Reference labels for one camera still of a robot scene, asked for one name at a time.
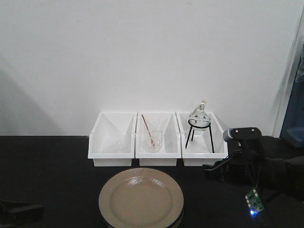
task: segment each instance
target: black metal tripod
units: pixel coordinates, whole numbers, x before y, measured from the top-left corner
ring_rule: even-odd
[[[189,134],[188,134],[188,138],[187,138],[187,142],[186,142],[186,148],[187,148],[187,145],[188,145],[188,142],[189,142],[189,138],[190,138],[190,135],[191,135],[191,131],[192,131],[192,128],[199,128],[199,129],[204,129],[204,128],[209,128],[209,132],[210,132],[210,139],[211,139],[211,146],[212,146],[212,153],[214,153],[214,146],[213,146],[213,139],[212,139],[212,131],[211,131],[211,123],[209,123],[207,126],[205,127],[197,127],[197,126],[194,126],[190,123],[190,120],[188,120],[188,123],[190,124],[190,130],[189,130]],[[193,136],[194,136],[194,131],[192,131],[192,137],[191,137],[191,141],[193,141]]]

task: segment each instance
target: glass flask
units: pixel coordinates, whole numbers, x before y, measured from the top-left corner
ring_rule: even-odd
[[[207,127],[211,118],[205,112],[205,102],[201,102],[189,115],[189,122],[195,127]],[[204,131],[206,128],[195,128],[195,131]]]

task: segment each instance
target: doorframe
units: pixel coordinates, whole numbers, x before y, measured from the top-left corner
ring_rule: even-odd
[[[289,97],[294,85],[294,79],[298,69],[298,64],[300,61],[302,49],[304,45],[304,9],[302,11],[299,27],[295,39],[292,43],[291,53],[289,55],[289,61],[285,76],[282,82],[281,90],[281,100],[278,108],[278,112],[275,118],[275,125],[272,132],[273,137],[280,137],[280,133],[283,126],[283,121],[285,118],[285,113],[287,110]]]

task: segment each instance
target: plate rim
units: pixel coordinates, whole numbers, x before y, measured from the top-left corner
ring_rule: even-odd
[[[103,187],[106,185],[106,183],[107,183],[111,178],[113,178],[114,176],[118,175],[119,173],[125,172],[125,171],[127,171],[127,170],[141,169],[141,168],[146,168],[146,169],[151,169],[151,170],[157,170],[157,171],[160,171],[160,172],[163,172],[163,173],[167,174],[169,177],[171,177],[171,178],[177,183],[177,185],[179,186],[179,188],[180,188],[180,190],[181,190],[182,197],[183,197],[183,202],[182,202],[182,209],[181,209],[181,211],[180,211],[180,214],[178,215],[178,217],[175,219],[174,222],[172,222],[169,226],[167,226],[167,227],[165,227],[165,228],[172,228],[172,227],[173,227],[174,225],[176,225],[176,223],[181,219],[181,217],[182,217],[182,220],[183,220],[184,214],[185,214],[185,198],[184,198],[184,191],[183,191],[182,187],[180,186],[180,184],[176,181],[176,179],[175,179],[174,177],[172,177],[172,176],[171,176],[169,173],[167,173],[166,171],[160,170],[159,168],[147,167],[147,166],[136,166],[136,167],[127,168],[127,169],[124,169],[124,170],[122,170],[122,171],[116,172],[114,175],[112,175],[110,178],[108,178],[108,179],[104,182],[104,184],[103,184],[103,186],[102,186],[102,188],[101,188],[101,190],[100,190],[100,193],[99,193],[99,196],[98,196],[98,207],[99,207],[99,212],[100,212],[102,221],[106,224],[107,227],[109,227],[109,228],[116,228],[116,227],[112,226],[112,225],[104,218],[104,216],[103,216],[102,213],[101,213],[100,195],[101,195],[101,191],[102,191]]]

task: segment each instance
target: ceramic plate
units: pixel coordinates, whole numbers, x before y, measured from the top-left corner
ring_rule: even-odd
[[[100,212],[113,228],[177,227],[183,205],[178,183],[168,174],[150,168],[120,172],[99,195]]]

